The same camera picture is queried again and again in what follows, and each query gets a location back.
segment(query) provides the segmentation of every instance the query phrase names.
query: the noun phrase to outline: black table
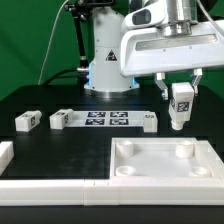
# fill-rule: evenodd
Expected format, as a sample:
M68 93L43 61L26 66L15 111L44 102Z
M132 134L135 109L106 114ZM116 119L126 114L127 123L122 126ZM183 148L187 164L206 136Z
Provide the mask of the black table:
M208 140L224 157L224 101L207 87L199 87L190 122L174 131L169 102L155 86L123 99L85 96L79 86L25 86L0 102L0 141L13 141L15 158L0 179L109 178L112 137L196 137ZM49 116L59 109L76 111L153 111L156 134L142 127L65 128L51 130ZM29 133L15 131L14 119L40 110L41 124ZM223 223L223 206L57 206L1 207L1 223Z

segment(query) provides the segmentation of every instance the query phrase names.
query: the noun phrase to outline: green screen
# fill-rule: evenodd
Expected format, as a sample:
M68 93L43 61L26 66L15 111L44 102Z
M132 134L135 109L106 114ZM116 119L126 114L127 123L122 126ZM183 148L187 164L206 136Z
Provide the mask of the green screen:
M48 41L56 14L63 0L0 1L0 100L21 86L36 85L39 80ZM128 12L128 0L118 0L114 7L123 15ZM224 16L224 1L219 0L212 14ZM92 23L82 24L88 59L93 58ZM42 81L64 69L79 65L79 52L73 19L62 10ZM166 83L189 81L189 74L170 74ZM139 78L140 84L152 78ZM224 69L205 70L201 84L224 99ZM76 84L75 79L52 84Z

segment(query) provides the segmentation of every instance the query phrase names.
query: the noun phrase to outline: cable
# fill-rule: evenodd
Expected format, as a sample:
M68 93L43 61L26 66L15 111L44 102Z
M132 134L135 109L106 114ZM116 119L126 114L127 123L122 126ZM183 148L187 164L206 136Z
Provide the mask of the cable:
M62 76L62 77L56 77L54 79L49 80L46 84L43 84L44 86L48 86L50 82L54 81L55 79L71 79L71 78L77 78L76 75L71 75L71 76Z
M204 13L204 15L206 16L206 18L211 22L211 24L216 28L216 30L219 31L219 33L224 36L224 30L221 29L221 27L219 27L217 25L217 23L211 18L211 16L208 14L208 12L205 10L204 6L201 4L200 0L197 0L198 6L200 7L201 11Z
M56 78L59 78L59 76L70 73L70 72L76 72L76 71L77 71L77 69L71 68L71 69L66 69L66 70L63 70L61 72L58 72L57 74L53 75L51 78L46 80L42 85L47 86L52 80L54 80Z
M68 2L69 2L69 0L66 0L62 4L62 6L60 7L60 9L59 9L59 11L57 13L57 16L55 18L54 26L53 26L53 29L52 29L52 32L51 32L51 36L50 36L50 40L49 40L48 47L47 47L47 52L46 52L46 55L45 55L45 58L44 58L44 62L43 62L42 68L41 68L41 73L40 73L38 85L41 84L41 80L42 80L42 77L43 77L45 65L46 65L46 62L47 62L47 59L48 59L48 56L49 56L49 52L50 52L50 49L51 49L51 44L52 44L52 40L53 40L53 37L54 37L54 34L55 34L55 29L56 29L56 26L57 26L57 23L58 23L59 16L60 16L61 11L64 8L65 4L68 3Z

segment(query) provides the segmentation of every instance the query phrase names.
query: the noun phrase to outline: black sticker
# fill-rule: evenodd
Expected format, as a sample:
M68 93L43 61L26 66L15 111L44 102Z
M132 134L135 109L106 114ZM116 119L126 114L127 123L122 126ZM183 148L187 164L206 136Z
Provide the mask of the black sticker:
M106 117L106 112L89 112L88 117Z
M87 119L85 125L104 125L104 119Z
M145 115L145 118L154 118L154 115Z
M128 125L128 119L110 119L110 125Z
M63 113L63 112L58 112L58 113L56 113L55 115L58 115L58 116L63 116L65 113Z
M189 102L178 103L177 112L187 112L189 111L189 107L190 107Z
M128 112L110 112L110 117L128 117Z
M31 126L34 126L35 125L35 117L32 117L31 118Z
M109 55L107 56L106 61L117 61L117 58L112 50L110 51Z
M68 114L65 116L65 124L67 124L68 123Z
M32 114L23 114L21 117L32 117Z

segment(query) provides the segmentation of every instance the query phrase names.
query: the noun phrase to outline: rounded recess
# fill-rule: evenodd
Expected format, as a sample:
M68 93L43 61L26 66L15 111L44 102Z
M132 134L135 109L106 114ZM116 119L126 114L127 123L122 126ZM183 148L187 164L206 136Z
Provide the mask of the rounded recess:
M189 172L190 177L210 177L211 172L202 166L195 166L192 167L190 172Z
M136 169L132 166L120 166L116 169L116 176L133 176Z

